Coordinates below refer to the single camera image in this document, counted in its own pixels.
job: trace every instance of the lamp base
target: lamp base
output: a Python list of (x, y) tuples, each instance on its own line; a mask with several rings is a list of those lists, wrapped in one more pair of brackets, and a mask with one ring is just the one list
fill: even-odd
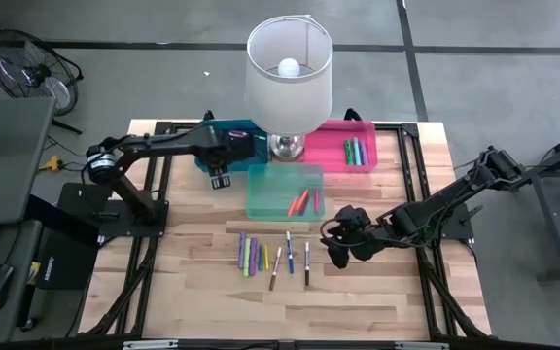
[(303, 136), (269, 135), (269, 150), (280, 161), (295, 161), (303, 154)]

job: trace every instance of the wooden table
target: wooden table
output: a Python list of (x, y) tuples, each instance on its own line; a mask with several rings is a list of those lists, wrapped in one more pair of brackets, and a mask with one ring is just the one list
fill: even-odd
[[(152, 133), (157, 120), (133, 120), (129, 133)], [(455, 180), (444, 127), (420, 122), (420, 140), (432, 193)], [(326, 218), (346, 204), (376, 216), (405, 202), (397, 137), (377, 136), (379, 165), (369, 174), (325, 176)], [(412, 169), (415, 169), (413, 156)], [(318, 242), (319, 223), (248, 220), (246, 173), (233, 174), (230, 188), (213, 191), (193, 157), (175, 157), (167, 198), (168, 229), (160, 240), (144, 329), (145, 337), (231, 339), (428, 339), (425, 310), (413, 249), (385, 249), (369, 262), (353, 258), (335, 268)], [(128, 177), (142, 187), (147, 162), (138, 161)], [(158, 184), (160, 169), (155, 184)], [(419, 189), (415, 189), (420, 198)], [(237, 269), (239, 232), (269, 245), (286, 247), (292, 233), (296, 273), (283, 256), (275, 289), (270, 272), (245, 279)], [(303, 247), (311, 246), (310, 287), (304, 287)], [(94, 326), (123, 287), (131, 239), (103, 248), (89, 286), (80, 332)], [(453, 296), (486, 333), (490, 333), (473, 257), (458, 242), (443, 242), (442, 253)], [(441, 301), (435, 297), (438, 324), (445, 329)], [(129, 322), (136, 307), (131, 307)]]

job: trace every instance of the concrete floor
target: concrete floor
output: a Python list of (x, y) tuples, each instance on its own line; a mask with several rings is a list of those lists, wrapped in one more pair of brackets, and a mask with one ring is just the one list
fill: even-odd
[[(415, 45), (560, 47), (560, 0), (405, 5)], [(244, 43), (266, 18), (302, 13), (326, 26), (336, 44), (403, 44), (394, 0), (0, 0), (0, 26), (55, 40)], [(87, 77), (79, 104), (63, 118), (85, 134), (52, 131), (79, 153), (105, 136), (123, 134), (131, 119), (198, 118), (206, 109), (218, 117), (247, 117), (244, 52), (58, 51)], [(444, 122), (455, 164), (492, 144), (534, 164), (560, 141), (560, 54), (417, 54), (417, 67), (429, 120)], [(369, 120), (417, 120), (404, 53), (337, 52), (333, 81), (332, 118), (354, 107)], [(539, 144), (529, 142), (531, 136)], [(41, 175), (34, 192), (55, 201), (61, 185), (71, 181), (78, 182), (78, 175)], [(535, 280), (559, 265), (534, 193), (485, 192), (472, 204), (485, 207), (473, 226), (494, 335), (560, 345), (560, 282), (540, 286)], [(63, 335), (79, 297), (45, 296), (49, 306), (43, 307), (57, 308), (59, 315), (19, 337)]]

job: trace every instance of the robotic arm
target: robotic arm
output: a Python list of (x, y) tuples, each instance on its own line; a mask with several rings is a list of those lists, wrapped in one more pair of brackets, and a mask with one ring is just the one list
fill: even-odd
[[(508, 190), (524, 167), (506, 151), (490, 146), (468, 173), (423, 201), (405, 203), (377, 217), (373, 224), (363, 208), (348, 205), (321, 226), (321, 242), (328, 246), (334, 265), (344, 268), (349, 251), (367, 261), (384, 248), (419, 248), (439, 239), (439, 232), (453, 209), (483, 190)], [(330, 222), (337, 227), (324, 228)]]
[[(115, 151), (122, 154), (118, 157)], [(158, 210), (150, 192), (138, 190), (124, 174), (141, 158), (179, 155), (198, 157), (209, 169), (213, 189), (228, 187), (228, 165), (254, 156), (254, 135), (199, 125), (180, 134), (109, 137), (88, 148), (84, 169), (92, 182), (107, 185), (116, 192), (134, 218), (152, 223)]]

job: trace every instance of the lamp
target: lamp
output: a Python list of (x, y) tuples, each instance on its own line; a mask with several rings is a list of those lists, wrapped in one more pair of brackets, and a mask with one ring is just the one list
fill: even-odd
[(275, 17), (252, 31), (247, 52), (250, 117), (276, 158), (295, 160), (332, 111), (332, 38), (308, 15)]

